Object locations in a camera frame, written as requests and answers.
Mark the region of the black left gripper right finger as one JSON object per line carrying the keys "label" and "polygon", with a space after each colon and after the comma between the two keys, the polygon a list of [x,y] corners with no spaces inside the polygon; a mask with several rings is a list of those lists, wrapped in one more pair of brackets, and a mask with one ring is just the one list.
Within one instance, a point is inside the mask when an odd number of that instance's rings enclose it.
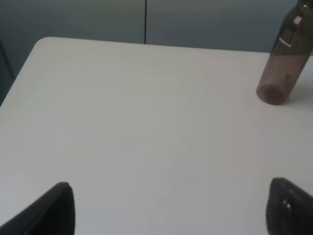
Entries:
{"label": "black left gripper right finger", "polygon": [[273,178],[266,206],[270,235],[311,235],[313,197],[286,178]]}

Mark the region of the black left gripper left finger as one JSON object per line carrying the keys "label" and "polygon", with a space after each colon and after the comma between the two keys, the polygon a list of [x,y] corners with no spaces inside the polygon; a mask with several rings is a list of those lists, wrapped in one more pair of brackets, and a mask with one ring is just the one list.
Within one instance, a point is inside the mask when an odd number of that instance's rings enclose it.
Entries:
{"label": "black left gripper left finger", "polygon": [[60,182],[22,212],[1,225],[2,235],[73,235],[75,202],[73,189]]}

